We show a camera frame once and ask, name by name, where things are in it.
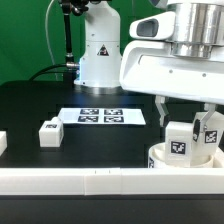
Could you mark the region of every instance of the white paper sheet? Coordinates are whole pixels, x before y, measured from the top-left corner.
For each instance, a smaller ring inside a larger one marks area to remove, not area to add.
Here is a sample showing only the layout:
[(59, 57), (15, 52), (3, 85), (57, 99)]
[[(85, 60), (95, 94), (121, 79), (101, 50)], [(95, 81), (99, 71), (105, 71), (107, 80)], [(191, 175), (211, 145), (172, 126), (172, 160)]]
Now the white paper sheet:
[(62, 108), (58, 117), (64, 124), (146, 124), (140, 109)]

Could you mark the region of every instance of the green background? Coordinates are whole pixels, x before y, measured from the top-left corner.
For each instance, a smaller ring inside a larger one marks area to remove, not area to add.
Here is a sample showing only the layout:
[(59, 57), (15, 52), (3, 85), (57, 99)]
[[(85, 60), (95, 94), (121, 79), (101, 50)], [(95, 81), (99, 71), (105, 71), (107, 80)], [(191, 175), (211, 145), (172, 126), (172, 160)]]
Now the green background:
[[(45, 15), (51, 0), (0, 1), (0, 84), (28, 80), (52, 65), (45, 35)], [(148, 0), (112, 0), (121, 16), (121, 53), (131, 41), (129, 26), (136, 19), (159, 13)], [(71, 15), (75, 60), (84, 53), (84, 16)], [(64, 63), (65, 37), (62, 10), (56, 0), (49, 15), (49, 37), (56, 63)]]

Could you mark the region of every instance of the white cube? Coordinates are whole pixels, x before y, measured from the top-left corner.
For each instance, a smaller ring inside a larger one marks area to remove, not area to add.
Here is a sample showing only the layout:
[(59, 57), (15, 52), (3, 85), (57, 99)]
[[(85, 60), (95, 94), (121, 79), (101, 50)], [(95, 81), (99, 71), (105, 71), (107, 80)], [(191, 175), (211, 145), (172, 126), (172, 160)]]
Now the white cube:
[(40, 147), (60, 147), (63, 137), (63, 123), (59, 118), (45, 121), (39, 130)]
[(166, 127), (165, 163), (171, 166), (190, 167), (193, 124), (169, 122)]

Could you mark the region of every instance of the white plastic casing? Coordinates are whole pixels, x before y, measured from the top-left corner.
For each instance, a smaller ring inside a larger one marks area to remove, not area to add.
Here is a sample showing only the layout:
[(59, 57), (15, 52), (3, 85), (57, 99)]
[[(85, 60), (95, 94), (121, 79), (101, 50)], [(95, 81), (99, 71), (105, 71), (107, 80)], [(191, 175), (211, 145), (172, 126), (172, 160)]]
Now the white plastic casing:
[[(160, 15), (156, 15), (146, 19), (135, 21), (130, 26), (130, 35), (136, 39), (165, 40), (173, 35), (175, 18), (176, 18), (175, 12), (165, 12)], [(158, 22), (159, 27), (155, 37), (143, 37), (137, 34), (138, 25), (148, 20), (157, 20)]]
[(54, 117), (51, 121), (45, 121), (39, 130), (40, 147), (60, 147), (63, 137), (63, 123)]
[(7, 148), (7, 138), (6, 138), (6, 132), (0, 131), (0, 156)]
[(119, 87), (121, 66), (120, 16), (107, 2), (88, 4), (86, 50), (75, 84), (91, 88)]

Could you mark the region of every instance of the black table surface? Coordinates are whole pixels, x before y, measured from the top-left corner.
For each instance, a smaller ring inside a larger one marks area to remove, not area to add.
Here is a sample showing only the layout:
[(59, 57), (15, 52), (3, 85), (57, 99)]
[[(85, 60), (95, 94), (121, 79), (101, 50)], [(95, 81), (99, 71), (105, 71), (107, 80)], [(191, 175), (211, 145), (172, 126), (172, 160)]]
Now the black table surface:
[[(146, 168), (150, 146), (164, 141), (154, 96), (91, 95), (63, 82), (0, 87), (0, 168)], [(141, 109), (146, 125), (65, 125), (60, 148), (40, 148), (38, 131), (62, 107)], [(171, 101), (175, 121), (191, 122), (202, 105)], [(223, 223), (223, 195), (1, 196), (0, 223)]]

